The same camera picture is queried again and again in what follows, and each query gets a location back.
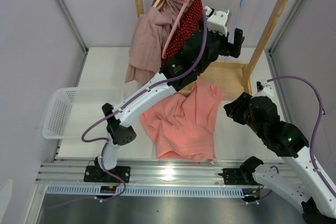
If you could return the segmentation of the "light blue plastic hanger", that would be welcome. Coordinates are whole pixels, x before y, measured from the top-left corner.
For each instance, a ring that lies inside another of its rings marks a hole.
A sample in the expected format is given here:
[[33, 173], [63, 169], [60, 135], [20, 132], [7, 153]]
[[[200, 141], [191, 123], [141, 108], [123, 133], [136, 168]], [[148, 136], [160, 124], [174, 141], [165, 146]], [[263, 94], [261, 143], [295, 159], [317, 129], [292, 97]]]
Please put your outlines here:
[[241, 14], [241, 11], [243, 9], [244, 1], [245, 0], [240, 0], [237, 13], [234, 16], [233, 16], [233, 14], [231, 14], [231, 16], [230, 16], [231, 19], [233, 19], [233, 17], [234, 17], [234, 23], [233, 23], [233, 28], [230, 30], [232, 33], [231, 33], [231, 38], [230, 38], [229, 42], [234, 42], [234, 32], [235, 32], [235, 29], [239, 25], [240, 14]]

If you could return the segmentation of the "salmon pink skirt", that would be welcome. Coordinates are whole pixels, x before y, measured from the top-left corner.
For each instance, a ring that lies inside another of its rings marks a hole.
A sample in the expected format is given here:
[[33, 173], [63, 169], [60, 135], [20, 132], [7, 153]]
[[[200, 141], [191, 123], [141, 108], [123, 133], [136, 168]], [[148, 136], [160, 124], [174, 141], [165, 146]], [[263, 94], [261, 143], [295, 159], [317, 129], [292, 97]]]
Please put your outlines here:
[[188, 96], [173, 94], [140, 115], [158, 159], [192, 162], [216, 159], [214, 132], [224, 93], [216, 84], [198, 80]]

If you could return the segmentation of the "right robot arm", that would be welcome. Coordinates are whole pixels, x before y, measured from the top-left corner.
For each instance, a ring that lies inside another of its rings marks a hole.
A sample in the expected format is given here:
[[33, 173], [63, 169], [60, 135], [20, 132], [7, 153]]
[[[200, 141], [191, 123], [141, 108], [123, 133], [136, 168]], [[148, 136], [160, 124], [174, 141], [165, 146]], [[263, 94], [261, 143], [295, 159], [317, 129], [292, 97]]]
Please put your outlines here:
[[335, 184], [322, 179], [323, 171], [313, 166], [310, 146], [304, 134], [293, 124], [280, 119], [272, 99], [242, 93], [224, 105], [226, 115], [234, 122], [248, 126], [263, 144], [287, 165], [303, 183], [295, 185], [284, 178], [276, 166], [268, 166], [252, 156], [239, 167], [240, 179], [247, 185], [264, 185], [293, 205], [305, 223], [335, 223]]

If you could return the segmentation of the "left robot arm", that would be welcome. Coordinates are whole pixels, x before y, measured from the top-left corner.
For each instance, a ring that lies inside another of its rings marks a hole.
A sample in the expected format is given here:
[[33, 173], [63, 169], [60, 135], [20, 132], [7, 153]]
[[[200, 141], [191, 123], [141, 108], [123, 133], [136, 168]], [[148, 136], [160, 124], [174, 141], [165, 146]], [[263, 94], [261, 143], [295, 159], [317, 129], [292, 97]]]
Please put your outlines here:
[[94, 127], [106, 122], [107, 136], [101, 154], [93, 165], [86, 167], [85, 182], [123, 183], [129, 176], [116, 168], [118, 150], [136, 138], [132, 123], [142, 113], [159, 101], [177, 93], [197, 80], [218, 56], [238, 58], [244, 42], [243, 31], [234, 31], [233, 42], [228, 36], [207, 29], [200, 29], [188, 38], [176, 55], [162, 66], [158, 73], [143, 87], [117, 105], [106, 103], [102, 106], [104, 117], [88, 127], [81, 140], [88, 143], [86, 135]]

